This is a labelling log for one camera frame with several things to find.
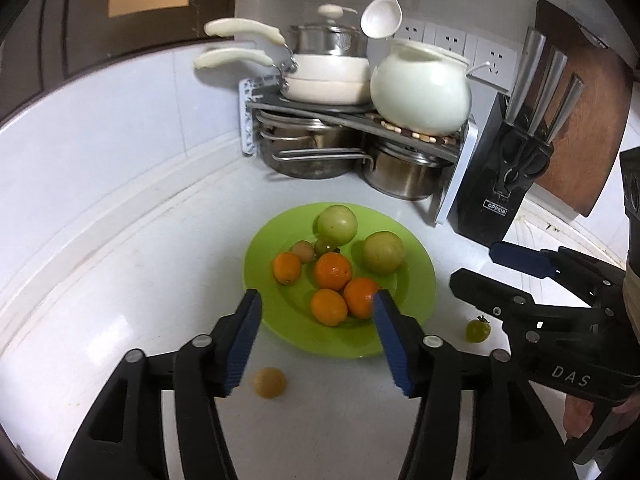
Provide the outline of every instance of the tangerine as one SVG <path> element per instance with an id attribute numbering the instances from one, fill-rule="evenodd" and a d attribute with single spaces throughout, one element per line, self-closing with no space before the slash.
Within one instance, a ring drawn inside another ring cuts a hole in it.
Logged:
<path id="1" fill-rule="evenodd" d="M 321 288 L 309 302 L 311 313 L 322 324 L 337 326 L 347 319 L 349 313 L 344 298 L 330 288 Z"/>
<path id="2" fill-rule="evenodd" d="M 380 286 L 371 278 L 353 278 L 342 292 L 349 313 L 358 319 L 370 319 L 373 314 L 373 296 L 379 290 Z"/>
<path id="3" fill-rule="evenodd" d="M 282 253 L 273 259 L 271 269 L 273 269 L 273 275 L 279 283 L 291 285 L 302 274 L 302 262 L 293 253 Z"/>
<path id="4" fill-rule="evenodd" d="M 319 288 L 343 290 L 352 276 L 351 264 L 347 258 L 338 253 L 323 254 L 314 267 L 314 277 Z"/>

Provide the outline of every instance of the knife block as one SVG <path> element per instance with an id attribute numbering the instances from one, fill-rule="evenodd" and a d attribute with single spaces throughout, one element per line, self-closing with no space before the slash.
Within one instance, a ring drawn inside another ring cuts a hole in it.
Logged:
<path id="1" fill-rule="evenodd" d="M 516 136 L 526 136 L 527 115 L 530 113 L 528 108 L 523 107 L 515 126 L 510 126 L 504 122 L 506 108 L 506 97 L 498 94 L 478 149 L 456 197 L 456 232 L 486 247 L 503 240 L 524 196 L 533 184 L 533 180 L 525 180 L 508 196 L 495 190 L 500 175 L 502 141 L 507 139 L 507 142 L 510 142 L 510 139 Z M 546 135 L 545 124 L 542 124 L 538 134 Z M 539 139 L 535 139 L 534 142 L 539 143 L 540 150 L 548 156 L 553 154 L 553 146 L 547 146 Z"/>

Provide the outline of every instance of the plate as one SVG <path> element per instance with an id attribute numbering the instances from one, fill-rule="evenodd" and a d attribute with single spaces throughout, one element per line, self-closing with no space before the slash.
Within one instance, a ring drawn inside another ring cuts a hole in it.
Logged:
<path id="1" fill-rule="evenodd" d="M 271 261 L 298 240 L 316 241 L 313 225 L 318 215 L 334 203 L 313 203 L 289 209 L 258 231 L 244 257 L 244 286 L 262 296 L 262 320 L 285 341 L 313 354 L 355 359 L 382 353 L 376 327 L 371 320 L 349 317 L 337 327 L 316 320 L 309 301 L 316 292 L 311 262 L 292 285 L 281 285 L 271 273 Z M 392 218 L 367 207 L 344 204 L 358 219 L 358 233 L 340 247 L 353 266 L 353 276 L 367 276 L 386 288 L 403 314 L 422 324 L 435 304 L 436 279 L 431 259 L 418 238 Z M 406 248 L 400 268 L 388 276 L 367 272 L 361 264 L 362 244 L 370 234 L 391 231 Z"/>

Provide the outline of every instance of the wooden cutting board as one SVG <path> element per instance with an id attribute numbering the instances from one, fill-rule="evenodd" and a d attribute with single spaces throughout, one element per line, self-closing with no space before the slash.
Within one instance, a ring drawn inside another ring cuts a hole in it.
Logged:
<path id="1" fill-rule="evenodd" d="M 585 83 L 573 113 L 554 140 L 555 153 L 547 172 L 536 183 L 583 216 L 593 209 L 609 176 L 629 114 L 633 72 L 610 48 L 594 46 L 580 25 L 564 10 L 538 0 L 536 29 L 546 36 L 545 51 L 525 102 L 531 106 L 552 45 L 568 62 L 546 112 L 550 123 L 569 78 L 577 73 Z"/>

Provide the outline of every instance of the white spoon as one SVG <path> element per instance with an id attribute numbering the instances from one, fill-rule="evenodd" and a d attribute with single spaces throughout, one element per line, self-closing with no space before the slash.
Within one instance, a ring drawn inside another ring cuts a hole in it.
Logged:
<path id="1" fill-rule="evenodd" d="M 396 33 L 402 22 L 402 9 L 398 0 L 373 0 L 360 20 L 366 36 L 374 40 L 388 38 Z"/>

